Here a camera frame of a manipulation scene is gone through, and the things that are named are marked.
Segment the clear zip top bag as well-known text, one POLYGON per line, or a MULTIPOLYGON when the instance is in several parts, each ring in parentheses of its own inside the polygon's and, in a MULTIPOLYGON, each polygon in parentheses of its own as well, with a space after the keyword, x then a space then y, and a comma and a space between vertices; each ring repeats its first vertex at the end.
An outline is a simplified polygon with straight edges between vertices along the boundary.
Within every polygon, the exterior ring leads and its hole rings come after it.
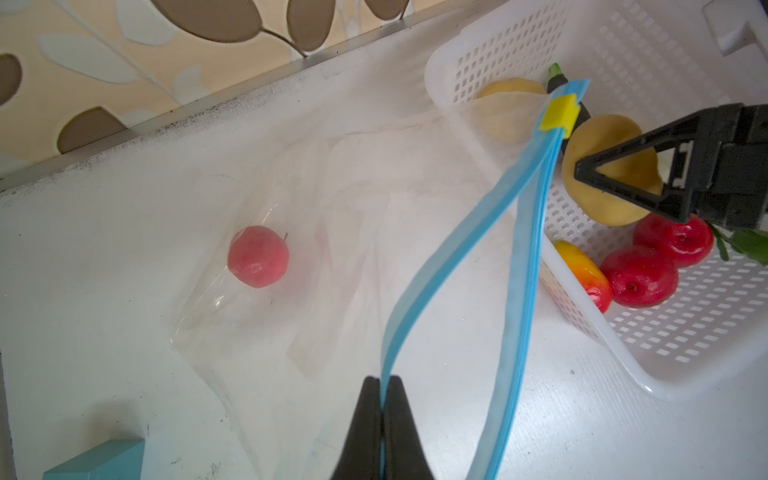
POLYGON ((330 479, 364 379, 389 380, 417 323, 488 320, 498 366, 471 479, 498 476, 523 383, 549 185, 563 131, 537 102, 522 143, 475 125, 478 101, 290 146, 258 174, 188 297, 174 346, 210 385, 260 479, 330 479), (227 267, 263 225, 285 275, 252 288, 227 267))

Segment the red apple middle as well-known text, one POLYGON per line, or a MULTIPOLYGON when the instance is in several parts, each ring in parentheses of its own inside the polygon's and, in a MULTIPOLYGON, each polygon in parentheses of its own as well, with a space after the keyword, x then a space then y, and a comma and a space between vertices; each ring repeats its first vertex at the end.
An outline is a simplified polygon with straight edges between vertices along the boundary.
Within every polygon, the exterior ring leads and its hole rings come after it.
POLYGON ((613 299, 629 308, 652 307, 677 290, 679 272, 673 261, 649 247, 631 246, 609 254, 600 264, 613 299))

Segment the green leafy vegetable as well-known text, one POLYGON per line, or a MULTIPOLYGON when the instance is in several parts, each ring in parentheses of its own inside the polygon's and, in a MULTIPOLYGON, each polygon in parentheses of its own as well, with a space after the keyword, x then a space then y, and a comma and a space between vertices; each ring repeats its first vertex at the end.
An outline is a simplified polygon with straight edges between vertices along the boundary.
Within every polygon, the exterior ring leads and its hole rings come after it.
POLYGON ((730 260, 729 252, 733 250, 762 266, 767 266, 767 233, 765 231, 736 229, 728 233, 723 232, 716 225, 710 224, 709 227, 723 261, 730 260))

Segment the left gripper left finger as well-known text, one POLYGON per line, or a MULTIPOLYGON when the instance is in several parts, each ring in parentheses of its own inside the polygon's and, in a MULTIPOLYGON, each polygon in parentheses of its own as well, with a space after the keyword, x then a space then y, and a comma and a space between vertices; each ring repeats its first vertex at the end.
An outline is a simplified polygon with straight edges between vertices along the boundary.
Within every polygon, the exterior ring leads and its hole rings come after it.
POLYGON ((380 380, 364 379, 331 480, 379 480, 381 475, 382 410, 380 380))

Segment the yellow potato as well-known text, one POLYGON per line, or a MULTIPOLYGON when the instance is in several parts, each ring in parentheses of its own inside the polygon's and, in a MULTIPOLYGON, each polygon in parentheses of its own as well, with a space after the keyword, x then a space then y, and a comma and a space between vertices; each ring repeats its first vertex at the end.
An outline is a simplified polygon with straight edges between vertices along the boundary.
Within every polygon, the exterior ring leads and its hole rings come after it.
POLYGON ((522 143, 531 132, 537 102, 545 95, 540 83, 525 78, 491 82, 476 96, 475 125, 493 140, 522 143))
MULTIPOLYGON (((593 221, 620 227, 635 223, 649 211, 628 201, 574 179, 574 166, 582 158, 599 153, 639 136, 640 127, 630 118, 617 114, 590 118, 572 133, 563 157, 561 177, 568 195, 593 221)), ((658 173, 658 157, 647 149, 604 164, 598 172, 624 184, 660 194, 663 181, 658 173)))

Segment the white plastic basket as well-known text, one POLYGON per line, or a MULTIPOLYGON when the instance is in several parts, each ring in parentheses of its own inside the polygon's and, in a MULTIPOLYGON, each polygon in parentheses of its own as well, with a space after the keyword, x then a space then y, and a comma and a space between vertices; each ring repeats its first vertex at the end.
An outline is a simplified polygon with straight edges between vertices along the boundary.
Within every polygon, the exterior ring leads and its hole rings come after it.
POLYGON ((541 277, 653 397, 767 351, 767 5, 509 1, 429 58, 436 105, 586 79, 550 188, 541 277))

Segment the small red apple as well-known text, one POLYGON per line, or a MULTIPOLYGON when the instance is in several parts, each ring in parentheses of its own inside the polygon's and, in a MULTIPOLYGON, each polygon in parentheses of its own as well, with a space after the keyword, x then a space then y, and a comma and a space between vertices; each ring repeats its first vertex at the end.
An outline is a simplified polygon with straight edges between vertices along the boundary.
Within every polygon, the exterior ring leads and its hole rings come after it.
POLYGON ((264 288, 287 272, 289 249, 285 240, 263 225, 248 226, 235 234, 227 255, 229 271, 252 288, 264 288))

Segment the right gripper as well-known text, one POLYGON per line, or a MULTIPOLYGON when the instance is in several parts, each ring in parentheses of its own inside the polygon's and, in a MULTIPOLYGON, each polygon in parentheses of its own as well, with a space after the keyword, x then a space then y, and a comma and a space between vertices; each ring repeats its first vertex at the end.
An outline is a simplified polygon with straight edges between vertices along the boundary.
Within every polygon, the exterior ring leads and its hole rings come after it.
POLYGON ((730 230, 757 230, 767 213, 767 106, 699 110, 584 157, 574 178, 677 223, 695 214, 730 230), (659 193, 598 171, 636 153, 666 150, 672 167, 659 193))

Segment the red yellow mango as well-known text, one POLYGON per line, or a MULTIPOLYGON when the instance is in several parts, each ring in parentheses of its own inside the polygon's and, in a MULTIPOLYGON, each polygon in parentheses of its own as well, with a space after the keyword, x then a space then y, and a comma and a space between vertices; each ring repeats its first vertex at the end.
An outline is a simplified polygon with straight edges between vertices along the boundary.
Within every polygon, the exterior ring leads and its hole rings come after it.
POLYGON ((610 308, 613 301, 613 295, 607 277, 602 273, 598 266, 575 245, 564 240, 556 240, 553 242, 553 246, 596 307, 601 313, 605 313, 610 308))

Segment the teal block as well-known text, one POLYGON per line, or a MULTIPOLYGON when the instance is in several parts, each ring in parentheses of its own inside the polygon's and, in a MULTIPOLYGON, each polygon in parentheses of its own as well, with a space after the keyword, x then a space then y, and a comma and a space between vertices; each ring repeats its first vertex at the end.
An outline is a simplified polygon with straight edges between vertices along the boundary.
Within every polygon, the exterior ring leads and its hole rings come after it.
POLYGON ((139 480, 143 468, 145 441, 105 441, 43 474, 43 480, 139 480))

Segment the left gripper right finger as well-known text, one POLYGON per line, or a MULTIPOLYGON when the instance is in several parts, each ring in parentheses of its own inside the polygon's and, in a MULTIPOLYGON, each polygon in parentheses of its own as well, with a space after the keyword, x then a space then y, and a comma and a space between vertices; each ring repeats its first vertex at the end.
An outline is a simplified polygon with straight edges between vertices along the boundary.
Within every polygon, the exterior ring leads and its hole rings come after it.
POLYGON ((389 380, 383 407, 382 478, 433 480, 403 381, 389 380))

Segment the red apple right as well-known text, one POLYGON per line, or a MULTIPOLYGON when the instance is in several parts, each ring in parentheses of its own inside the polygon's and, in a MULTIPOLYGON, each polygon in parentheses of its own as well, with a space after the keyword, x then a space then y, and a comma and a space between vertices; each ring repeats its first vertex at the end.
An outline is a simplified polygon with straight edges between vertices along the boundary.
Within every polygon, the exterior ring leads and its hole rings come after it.
POLYGON ((654 249, 667 256, 677 268, 703 261, 712 251, 714 234, 706 222, 692 215, 680 224, 649 214, 634 228, 633 244, 654 249))

